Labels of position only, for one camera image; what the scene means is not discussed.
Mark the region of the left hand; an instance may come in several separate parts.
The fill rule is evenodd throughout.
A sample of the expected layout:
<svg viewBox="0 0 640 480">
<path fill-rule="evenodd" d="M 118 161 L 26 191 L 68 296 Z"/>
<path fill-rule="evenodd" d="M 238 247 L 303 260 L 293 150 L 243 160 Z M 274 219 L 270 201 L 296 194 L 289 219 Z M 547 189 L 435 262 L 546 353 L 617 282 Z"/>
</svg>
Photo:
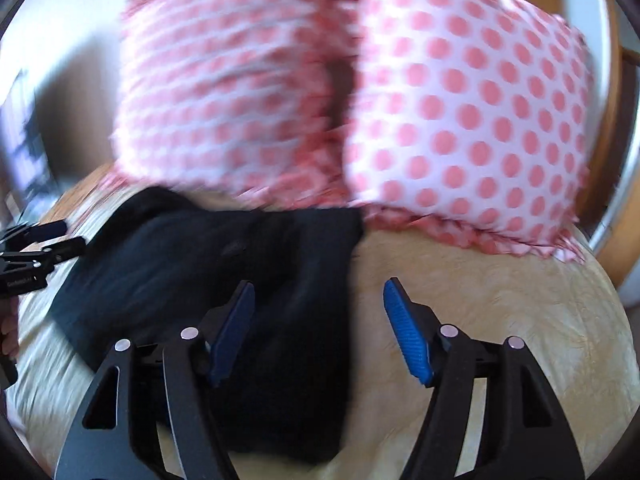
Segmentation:
<svg viewBox="0 0 640 480">
<path fill-rule="evenodd" d="M 20 348 L 18 345 L 19 304 L 20 300 L 17 297 L 1 300 L 1 354 L 8 358 L 15 358 Z"/>
</svg>

